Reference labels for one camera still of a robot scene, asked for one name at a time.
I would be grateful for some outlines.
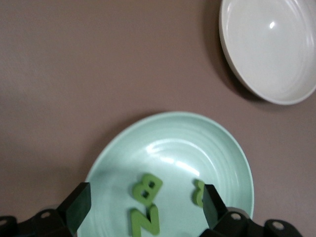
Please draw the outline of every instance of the white bowl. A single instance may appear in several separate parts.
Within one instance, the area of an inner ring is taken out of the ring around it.
[[[296,104],[316,89],[314,0],[223,0],[220,39],[237,78],[272,103]]]

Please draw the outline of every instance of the green foam piece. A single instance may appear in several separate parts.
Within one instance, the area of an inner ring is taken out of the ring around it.
[[[162,181],[158,177],[152,174],[144,174],[142,181],[133,187],[132,193],[137,201],[149,207],[161,187]]]
[[[193,202],[195,205],[203,208],[203,193],[205,183],[202,180],[196,179],[194,181],[196,190],[193,192]]]
[[[141,227],[156,236],[160,233],[159,227],[159,213],[156,205],[149,208],[149,217],[147,218],[137,209],[132,209],[130,212],[130,219],[132,223],[132,236],[141,237]]]

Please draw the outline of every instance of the brown table surface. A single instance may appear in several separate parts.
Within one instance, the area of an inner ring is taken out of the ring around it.
[[[165,111],[222,124],[240,143],[254,221],[316,225],[316,93],[265,102],[230,70],[219,0],[0,2],[0,215],[60,203],[120,131]]]

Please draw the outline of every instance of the green bowl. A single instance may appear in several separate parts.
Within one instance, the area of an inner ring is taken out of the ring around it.
[[[150,190],[135,195],[134,187],[144,174],[163,182],[156,195]],[[136,228],[141,219],[132,221],[131,210],[146,218],[154,205],[158,209],[158,236],[198,237],[208,224],[197,205],[197,180],[213,184],[226,206],[243,209],[252,217],[254,191],[249,164],[226,129],[209,118],[186,112],[140,120],[103,150],[89,172],[86,181],[91,183],[92,207],[78,236],[135,237],[132,226]],[[151,204],[142,202],[142,197]],[[155,231],[147,229],[141,228],[142,237],[153,236]]]

